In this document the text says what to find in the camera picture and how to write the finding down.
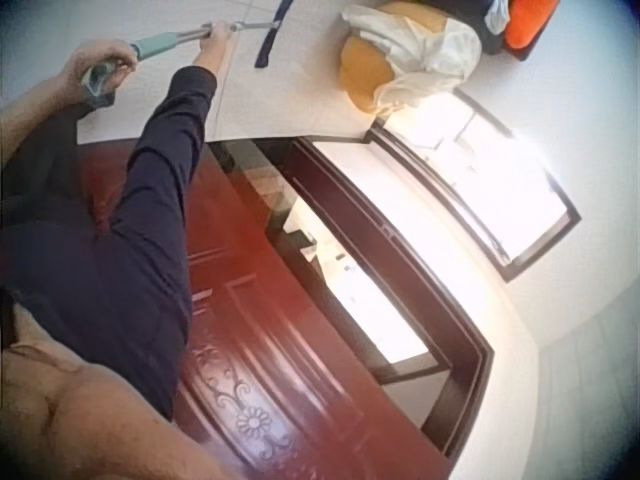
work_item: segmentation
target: person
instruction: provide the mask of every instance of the person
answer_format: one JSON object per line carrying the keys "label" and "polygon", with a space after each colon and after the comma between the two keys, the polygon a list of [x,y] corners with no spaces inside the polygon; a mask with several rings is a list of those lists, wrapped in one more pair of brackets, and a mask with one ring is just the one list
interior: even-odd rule
{"label": "person", "polygon": [[230,35],[216,25],[174,74],[106,233],[80,182],[81,79],[116,59],[115,90],[136,69],[133,49],[81,46],[2,112],[0,446],[29,478],[230,478],[170,423],[191,318],[184,198]]}

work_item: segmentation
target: glass pane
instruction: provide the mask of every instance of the glass pane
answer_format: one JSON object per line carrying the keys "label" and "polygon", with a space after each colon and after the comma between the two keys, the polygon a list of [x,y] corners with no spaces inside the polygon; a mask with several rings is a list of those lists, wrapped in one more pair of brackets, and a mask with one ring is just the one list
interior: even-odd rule
{"label": "glass pane", "polygon": [[[425,343],[376,283],[253,142],[223,142],[216,148],[222,150],[214,149],[219,159],[225,155],[232,157],[229,178],[245,200],[245,206],[253,210],[257,221],[270,232],[267,236],[277,231],[295,245],[299,255],[313,267],[387,362],[396,363],[428,352]],[[247,185],[253,193],[247,192]],[[247,195],[258,196],[268,213],[252,207],[256,205],[255,198]]]}
{"label": "glass pane", "polygon": [[[567,211],[549,185],[541,155],[533,145],[506,136],[455,95],[435,97],[411,113],[394,113],[385,128],[462,197],[514,259]],[[434,132],[439,138],[435,143]],[[420,134],[430,140],[420,141]]]}

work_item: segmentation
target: window frame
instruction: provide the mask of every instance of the window frame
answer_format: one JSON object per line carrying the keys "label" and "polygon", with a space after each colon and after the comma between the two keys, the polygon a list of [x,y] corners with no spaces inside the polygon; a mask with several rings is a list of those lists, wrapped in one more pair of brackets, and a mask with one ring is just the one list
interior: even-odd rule
{"label": "window frame", "polygon": [[[513,132],[475,100],[460,90],[454,90],[453,94],[474,109],[476,115],[484,118],[500,133],[508,138],[514,138]],[[448,212],[462,225],[471,238],[473,238],[485,256],[496,268],[502,279],[507,283],[522,274],[553,248],[582,219],[578,210],[558,182],[542,167],[549,185],[564,204],[566,212],[520,255],[509,259],[497,238],[460,194],[400,138],[385,129],[384,124],[384,120],[377,119],[367,132],[366,140],[373,141],[390,154],[444,205]],[[483,239],[483,235],[489,240],[490,244]]]}

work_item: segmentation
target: wooden door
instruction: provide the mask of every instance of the wooden door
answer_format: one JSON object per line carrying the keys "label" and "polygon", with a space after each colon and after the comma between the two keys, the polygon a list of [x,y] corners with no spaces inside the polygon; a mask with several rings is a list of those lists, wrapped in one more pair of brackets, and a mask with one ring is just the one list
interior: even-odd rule
{"label": "wooden door", "polygon": [[176,423],[252,479],[439,479],[206,152],[187,203],[194,317]]}

